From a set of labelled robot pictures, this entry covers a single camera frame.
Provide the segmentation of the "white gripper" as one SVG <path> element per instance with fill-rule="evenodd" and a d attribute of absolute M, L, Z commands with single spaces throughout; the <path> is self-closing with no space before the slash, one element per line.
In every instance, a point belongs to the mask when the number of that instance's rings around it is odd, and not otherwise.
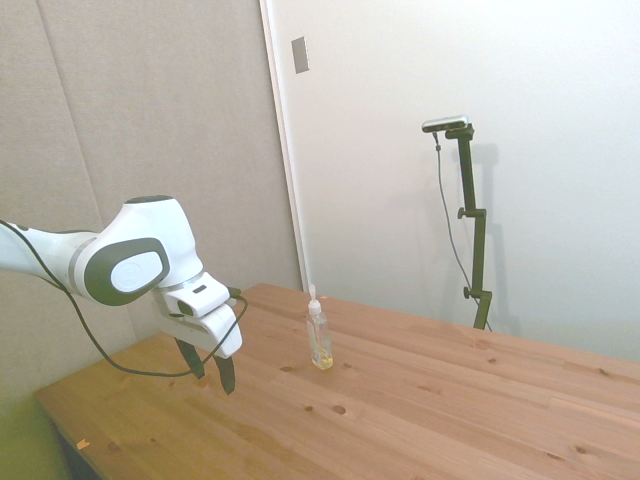
<path fill-rule="evenodd" d="M 160 328 L 176 338 L 190 373 L 197 379 L 205 375 L 204 365 L 194 346 L 215 351 L 213 359 L 220 383 L 224 392 L 231 395 L 236 387 L 231 356 L 242 346 L 242 336 L 236 315 L 228 304 L 229 296 L 211 296 L 205 292 L 155 292 L 153 296 L 161 315 Z"/>

